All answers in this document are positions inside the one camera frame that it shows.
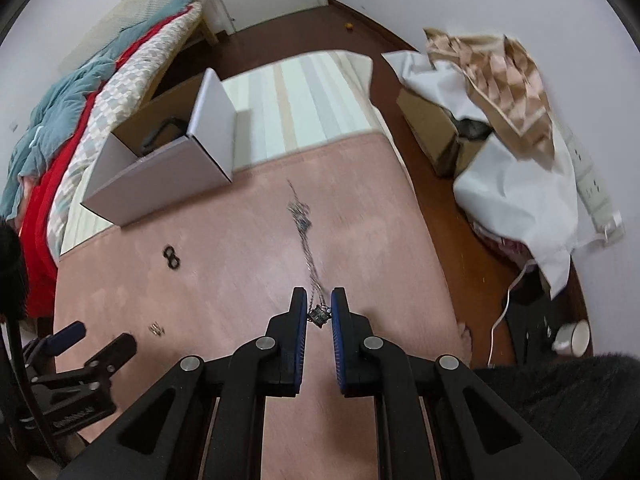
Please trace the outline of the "white cardboard box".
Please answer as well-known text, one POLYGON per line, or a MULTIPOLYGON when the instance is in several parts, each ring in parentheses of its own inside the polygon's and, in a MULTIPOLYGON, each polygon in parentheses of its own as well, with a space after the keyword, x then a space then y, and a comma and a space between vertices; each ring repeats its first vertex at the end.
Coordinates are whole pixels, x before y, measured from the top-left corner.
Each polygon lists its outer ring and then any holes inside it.
POLYGON ((236 111, 214 70, 143 105, 108 134, 82 204, 115 226, 232 182, 236 111), (186 135, 142 156, 143 139, 168 117, 186 135))

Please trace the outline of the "checkered mattress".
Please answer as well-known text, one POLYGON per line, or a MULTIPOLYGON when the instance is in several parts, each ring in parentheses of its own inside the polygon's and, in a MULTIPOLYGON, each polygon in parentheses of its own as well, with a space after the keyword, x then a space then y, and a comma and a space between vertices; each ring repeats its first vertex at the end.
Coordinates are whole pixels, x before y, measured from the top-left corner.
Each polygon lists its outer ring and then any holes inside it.
POLYGON ((186 9, 168 18, 167 23, 158 23, 122 54, 122 65, 99 91, 49 211, 46 241, 54 261, 60 260, 63 252, 70 208, 82 177, 96 161, 108 134, 142 105, 152 81, 171 55, 178 52, 180 42, 188 39, 201 16, 201 3, 193 1, 186 9))

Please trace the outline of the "beige patterned scarf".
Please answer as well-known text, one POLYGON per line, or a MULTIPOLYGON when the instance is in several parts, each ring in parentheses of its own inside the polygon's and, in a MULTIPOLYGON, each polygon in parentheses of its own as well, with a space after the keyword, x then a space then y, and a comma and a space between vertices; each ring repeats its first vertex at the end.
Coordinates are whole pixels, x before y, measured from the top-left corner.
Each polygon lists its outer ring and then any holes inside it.
POLYGON ((465 78, 466 94, 495 134, 518 158, 554 161, 551 107, 541 74, 518 40, 507 36, 451 36, 424 30, 432 62, 450 62, 465 78))

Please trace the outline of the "small stud earrings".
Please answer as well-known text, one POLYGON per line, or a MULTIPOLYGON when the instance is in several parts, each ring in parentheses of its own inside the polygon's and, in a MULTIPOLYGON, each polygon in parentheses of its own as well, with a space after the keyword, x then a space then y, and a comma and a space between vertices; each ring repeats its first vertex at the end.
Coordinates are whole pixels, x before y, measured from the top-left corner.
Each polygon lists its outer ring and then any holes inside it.
POLYGON ((149 331, 157 337, 163 337, 165 335, 165 330, 163 329, 162 326, 158 325, 157 323, 151 324, 149 326, 149 331))

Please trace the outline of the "pink and striped table mat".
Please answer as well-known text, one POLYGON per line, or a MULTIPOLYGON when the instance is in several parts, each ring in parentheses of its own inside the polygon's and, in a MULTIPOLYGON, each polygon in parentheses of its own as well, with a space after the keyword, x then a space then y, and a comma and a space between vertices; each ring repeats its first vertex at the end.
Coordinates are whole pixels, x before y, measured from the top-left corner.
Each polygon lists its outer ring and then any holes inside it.
POLYGON ((350 306, 382 323, 421 356, 458 353, 454 309, 405 167, 369 99, 373 64, 346 51, 277 62, 227 82, 250 106, 314 96, 335 116, 356 110, 351 133, 305 141, 281 155, 254 154, 210 192, 129 228, 86 235, 70 226, 58 270, 59 323, 88 335, 62 357, 71 366, 128 332, 138 351, 114 381, 128 408, 182 356, 226 356, 283 312, 308 278, 288 203, 310 208, 311 248, 324 284, 346 289, 350 306), (157 323, 163 337, 149 331, 157 323))

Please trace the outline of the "white cup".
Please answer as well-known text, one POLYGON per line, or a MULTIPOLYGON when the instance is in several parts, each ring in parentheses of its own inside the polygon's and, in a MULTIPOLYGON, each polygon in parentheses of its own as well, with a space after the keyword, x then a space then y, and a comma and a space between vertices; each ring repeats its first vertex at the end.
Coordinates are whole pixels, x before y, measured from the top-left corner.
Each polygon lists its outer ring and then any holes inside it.
POLYGON ((586 320, 564 324, 560 327, 552 342, 552 351, 558 356, 581 358, 591 341, 591 330, 586 320))

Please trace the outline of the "red blanket with flower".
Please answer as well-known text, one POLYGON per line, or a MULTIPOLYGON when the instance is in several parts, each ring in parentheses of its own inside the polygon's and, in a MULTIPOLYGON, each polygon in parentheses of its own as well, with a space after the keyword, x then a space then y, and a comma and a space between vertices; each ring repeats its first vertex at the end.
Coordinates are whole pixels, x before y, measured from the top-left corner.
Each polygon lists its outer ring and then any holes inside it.
POLYGON ((201 15, 197 2, 168 6, 63 77, 32 111, 1 199, 25 252, 30 318, 54 315, 58 260, 82 178, 111 130, 151 99, 201 15))

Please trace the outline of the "white power strip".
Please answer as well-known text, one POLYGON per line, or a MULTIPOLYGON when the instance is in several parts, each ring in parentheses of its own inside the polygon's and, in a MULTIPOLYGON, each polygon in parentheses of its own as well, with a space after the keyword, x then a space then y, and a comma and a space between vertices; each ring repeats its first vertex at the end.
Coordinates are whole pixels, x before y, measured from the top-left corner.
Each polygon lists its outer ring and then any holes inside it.
POLYGON ((617 242, 625 234, 624 222, 622 214, 613 205, 605 180, 576 134, 564 125, 560 131, 574 167, 578 195, 594 229, 605 245, 617 242))

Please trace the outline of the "teal quilt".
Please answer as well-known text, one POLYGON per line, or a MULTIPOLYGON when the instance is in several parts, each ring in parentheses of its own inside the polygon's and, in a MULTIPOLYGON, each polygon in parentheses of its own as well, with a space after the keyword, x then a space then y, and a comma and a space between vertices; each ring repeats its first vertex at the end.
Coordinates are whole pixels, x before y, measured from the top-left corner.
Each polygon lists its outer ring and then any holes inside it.
POLYGON ((88 61, 52 84, 32 109, 28 127, 14 145, 6 185, 1 195, 1 217, 17 216, 23 179, 38 179, 49 169, 63 145, 73 136, 90 93, 116 72, 116 61, 153 26, 186 9, 193 0, 171 0, 138 24, 126 27, 88 61))

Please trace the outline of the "brown cardboard box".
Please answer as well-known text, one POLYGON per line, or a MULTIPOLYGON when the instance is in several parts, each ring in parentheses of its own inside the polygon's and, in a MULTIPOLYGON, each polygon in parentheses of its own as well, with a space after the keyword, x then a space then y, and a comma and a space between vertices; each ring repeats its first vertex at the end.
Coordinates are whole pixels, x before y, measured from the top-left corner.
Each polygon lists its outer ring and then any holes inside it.
POLYGON ((456 178, 494 132, 473 119, 456 119, 442 107, 402 89, 397 98, 416 142, 439 177, 456 178))

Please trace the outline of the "black smart watch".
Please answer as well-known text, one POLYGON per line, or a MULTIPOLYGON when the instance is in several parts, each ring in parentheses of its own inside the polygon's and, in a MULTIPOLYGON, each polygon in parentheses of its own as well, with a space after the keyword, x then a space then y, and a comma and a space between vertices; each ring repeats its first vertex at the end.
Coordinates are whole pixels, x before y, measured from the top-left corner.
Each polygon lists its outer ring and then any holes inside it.
POLYGON ((178 117, 168 117, 160 125, 150 132, 142 141, 140 152, 142 156, 149 155, 155 150, 180 139, 186 135, 188 122, 178 117))

